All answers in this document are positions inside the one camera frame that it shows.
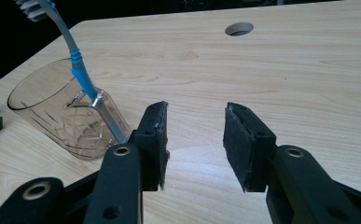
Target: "screw hole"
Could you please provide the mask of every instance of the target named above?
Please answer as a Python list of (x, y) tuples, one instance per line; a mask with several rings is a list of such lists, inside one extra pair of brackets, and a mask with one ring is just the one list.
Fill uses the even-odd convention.
[(327, 208), (327, 212), (332, 216), (335, 217), (337, 219), (339, 219), (342, 222), (346, 222), (349, 220), (348, 215), (346, 215), (346, 213), (342, 212), (340, 209), (338, 208), (333, 208), (333, 207), (328, 207)]
[(43, 197), (46, 195), (49, 190), (51, 189), (51, 185), (49, 182), (40, 182), (33, 184), (31, 187), (29, 187), (23, 194), (22, 198), (24, 200), (35, 200)]
[(125, 156), (131, 153), (131, 149), (128, 147), (119, 147), (114, 150), (114, 155), (116, 156)]
[(250, 22), (237, 22), (226, 29), (226, 34), (230, 36), (247, 35), (254, 29), (254, 25)]
[(296, 157), (296, 158), (303, 157), (303, 152), (296, 148), (287, 148), (285, 152), (287, 153), (287, 155), (292, 157)]
[(117, 205), (114, 206), (108, 206), (105, 208), (103, 216), (105, 219), (114, 219), (118, 217), (119, 214), (119, 207)]

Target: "bristles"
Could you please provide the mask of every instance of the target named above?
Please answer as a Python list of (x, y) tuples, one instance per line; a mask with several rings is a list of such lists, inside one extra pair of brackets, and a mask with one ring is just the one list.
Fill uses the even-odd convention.
[(46, 12), (35, 0), (14, 0), (14, 2), (20, 6), (20, 10), (22, 10), (31, 21), (41, 21), (47, 17)]

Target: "wood grain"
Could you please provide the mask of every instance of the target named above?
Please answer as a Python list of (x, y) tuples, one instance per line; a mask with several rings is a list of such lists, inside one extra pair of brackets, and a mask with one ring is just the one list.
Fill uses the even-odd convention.
[[(225, 29), (251, 22), (248, 35)], [(243, 193), (222, 147), (228, 101), (252, 108), (278, 145), (309, 150), (361, 190), (361, 0), (84, 21), (74, 27), (95, 85), (135, 129), (169, 102), (165, 191), (145, 194), (146, 223), (270, 223), (265, 195)], [(0, 80), (0, 205), (40, 176), (65, 185), (99, 169), (11, 112), (11, 90), (68, 57), (60, 37)]]

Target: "desk grommet hole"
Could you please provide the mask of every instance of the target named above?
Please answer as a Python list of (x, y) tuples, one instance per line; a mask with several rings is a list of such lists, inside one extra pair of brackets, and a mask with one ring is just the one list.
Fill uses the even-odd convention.
[(250, 22), (236, 22), (228, 26), (226, 34), (230, 36), (247, 35), (254, 29), (254, 25)]

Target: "toothbrush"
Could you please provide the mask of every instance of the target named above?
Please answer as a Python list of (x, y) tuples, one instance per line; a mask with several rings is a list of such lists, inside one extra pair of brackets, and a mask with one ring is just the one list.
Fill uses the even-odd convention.
[(66, 41), (67, 47), (70, 50), (72, 74), (76, 77), (84, 92), (87, 93), (91, 100), (94, 100), (98, 95), (98, 91), (95, 89), (92, 81), (90, 80), (90, 76), (88, 75), (87, 69), (85, 68), (84, 62), (82, 60), (81, 52), (76, 45), (75, 39), (73, 39), (69, 29), (67, 29), (66, 24), (56, 9), (55, 3), (51, 2), (50, 0), (37, 0), (37, 2), (60, 29), (63, 38)]
[(125, 143), (128, 140), (127, 134), (124, 134), (124, 132), (119, 128), (112, 112), (104, 103), (103, 96), (98, 93), (96, 88), (93, 86), (93, 83), (90, 80), (90, 76), (88, 75), (87, 69), (85, 68), (84, 62), (82, 60), (81, 52), (76, 45), (76, 41), (70, 34), (69, 29), (61, 18), (61, 15), (55, 7), (55, 4), (50, 0), (37, 0), (37, 2), (60, 29), (63, 38), (66, 41), (67, 47), (70, 50), (72, 74), (76, 77), (84, 92), (87, 93), (87, 95), (92, 100), (91, 106), (98, 110), (99, 114), (107, 124), (110, 132), (117, 138), (118, 142)]

